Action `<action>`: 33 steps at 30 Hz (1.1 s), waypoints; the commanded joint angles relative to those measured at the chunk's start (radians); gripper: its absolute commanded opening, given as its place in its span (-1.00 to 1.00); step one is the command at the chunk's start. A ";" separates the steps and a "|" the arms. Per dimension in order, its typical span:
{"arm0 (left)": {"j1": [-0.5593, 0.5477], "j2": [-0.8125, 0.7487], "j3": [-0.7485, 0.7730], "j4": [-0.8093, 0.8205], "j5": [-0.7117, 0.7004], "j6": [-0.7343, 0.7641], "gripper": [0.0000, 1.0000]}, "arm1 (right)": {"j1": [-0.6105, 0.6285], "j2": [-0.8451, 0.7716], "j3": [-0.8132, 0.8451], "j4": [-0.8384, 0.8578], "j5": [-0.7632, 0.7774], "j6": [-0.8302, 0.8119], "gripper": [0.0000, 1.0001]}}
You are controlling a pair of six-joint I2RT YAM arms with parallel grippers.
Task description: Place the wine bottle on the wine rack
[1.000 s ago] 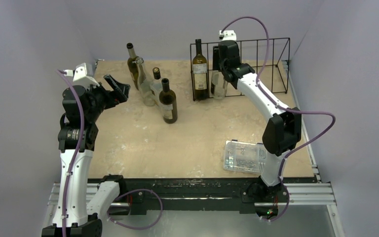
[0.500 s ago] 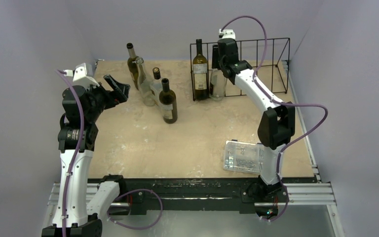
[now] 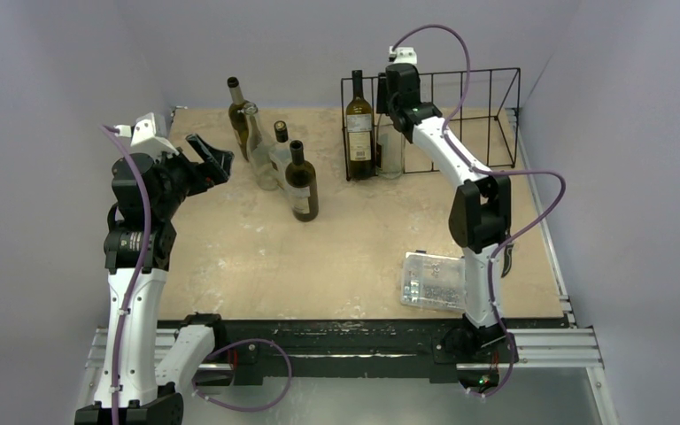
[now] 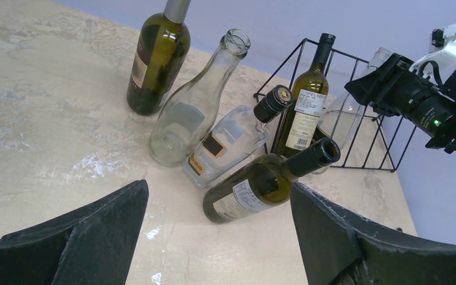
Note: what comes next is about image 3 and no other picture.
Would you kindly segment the dark green wine bottle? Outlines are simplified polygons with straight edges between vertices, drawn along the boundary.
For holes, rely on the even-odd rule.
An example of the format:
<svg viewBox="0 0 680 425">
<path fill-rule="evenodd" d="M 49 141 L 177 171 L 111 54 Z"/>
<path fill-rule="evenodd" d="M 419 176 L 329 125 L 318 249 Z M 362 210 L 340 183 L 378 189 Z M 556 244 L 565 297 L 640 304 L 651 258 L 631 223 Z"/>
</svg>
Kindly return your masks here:
<svg viewBox="0 0 680 425">
<path fill-rule="evenodd" d="M 364 96 L 361 70 L 352 71 L 352 100 L 345 108 L 345 127 L 349 178 L 371 178 L 375 173 L 373 108 Z"/>
</svg>

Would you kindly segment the clear slender glass bottle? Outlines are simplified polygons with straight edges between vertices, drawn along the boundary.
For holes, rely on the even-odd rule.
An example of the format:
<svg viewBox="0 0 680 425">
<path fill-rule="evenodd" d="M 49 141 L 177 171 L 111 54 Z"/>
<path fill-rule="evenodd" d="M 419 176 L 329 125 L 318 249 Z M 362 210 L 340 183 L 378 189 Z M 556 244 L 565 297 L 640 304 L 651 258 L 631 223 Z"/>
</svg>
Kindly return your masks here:
<svg viewBox="0 0 680 425">
<path fill-rule="evenodd" d="M 394 128 L 389 116 L 378 114 L 375 131 L 376 172 L 396 179 L 405 169 L 405 138 Z"/>
</svg>

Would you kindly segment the clear bottle black cap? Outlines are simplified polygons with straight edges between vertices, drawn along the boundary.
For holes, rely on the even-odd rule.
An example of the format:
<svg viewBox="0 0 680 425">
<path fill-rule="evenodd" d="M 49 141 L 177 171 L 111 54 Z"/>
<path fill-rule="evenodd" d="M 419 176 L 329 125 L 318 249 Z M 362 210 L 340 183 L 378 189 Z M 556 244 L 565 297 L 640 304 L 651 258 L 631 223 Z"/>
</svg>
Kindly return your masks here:
<svg viewBox="0 0 680 425">
<path fill-rule="evenodd" d="M 278 187 L 285 190 L 286 179 L 285 170 L 290 163 L 290 147 L 288 144 L 289 133 L 285 121 L 277 120 L 274 123 L 275 145 L 270 151 L 270 160 L 275 171 Z"/>
</svg>

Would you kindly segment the dark green bottle white label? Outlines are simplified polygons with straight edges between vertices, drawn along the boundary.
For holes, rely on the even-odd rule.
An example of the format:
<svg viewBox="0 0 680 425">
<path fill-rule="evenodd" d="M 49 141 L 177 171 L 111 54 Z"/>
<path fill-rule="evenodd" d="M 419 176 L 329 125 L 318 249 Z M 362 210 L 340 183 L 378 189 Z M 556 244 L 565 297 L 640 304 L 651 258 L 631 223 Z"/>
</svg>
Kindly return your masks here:
<svg viewBox="0 0 680 425">
<path fill-rule="evenodd" d="M 290 143 L 290 155 L 284 175 L 291 211 L 299 221 L 312 221 L 319 213 L 317 174 L 313 164 L 305 159 L 301 141 Z"/>
</svg>

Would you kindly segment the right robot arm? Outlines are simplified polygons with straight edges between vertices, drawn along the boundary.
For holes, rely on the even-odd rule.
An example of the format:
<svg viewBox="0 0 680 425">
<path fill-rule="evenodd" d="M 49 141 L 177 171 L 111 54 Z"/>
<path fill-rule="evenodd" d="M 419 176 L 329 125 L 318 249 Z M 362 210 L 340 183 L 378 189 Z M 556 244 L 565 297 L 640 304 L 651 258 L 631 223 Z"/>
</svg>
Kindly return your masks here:
<svg viewBox="0 0 680 425">
<path fill-rule="evenodd" d="M 416 66 L 393 63 L 383 76 L 386 111 L 393 127 L 423 151 L 454 190 L 448 228 L 462 249 L 464 322 L 441 341 L 445 349 L 482 360 L 506 338 L 501 313 L 501 251 L 512 224 L 512 185 L 466 149 L 449 120 L 421 99 Z"/>
</svg>

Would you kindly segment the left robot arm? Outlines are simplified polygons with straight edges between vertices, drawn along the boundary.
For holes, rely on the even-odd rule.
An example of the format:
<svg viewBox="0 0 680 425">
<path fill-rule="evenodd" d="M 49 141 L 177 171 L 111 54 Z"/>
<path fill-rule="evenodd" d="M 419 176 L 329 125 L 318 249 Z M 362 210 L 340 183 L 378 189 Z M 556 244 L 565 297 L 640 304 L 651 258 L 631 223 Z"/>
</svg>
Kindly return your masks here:
<svg viewBox="0 0 680 425">
<path fill-rule="evenodd" d="M 200 363 L 228 353 L 218 314 L 187 316 L 172 348 L 156 358 L 158 312 L 176 238 L 172 223 L 182 202 L 228 182 L 234 154 L 188 135 L 200 157 L 182 149 L 158 157 L 122 149 L 112 165 L 116 197 L 107 216 L 104 267 L 108 272 L 108 339 L 100 380 L 77 424 L 180 424 L 184 395 Z"/>
</svg>

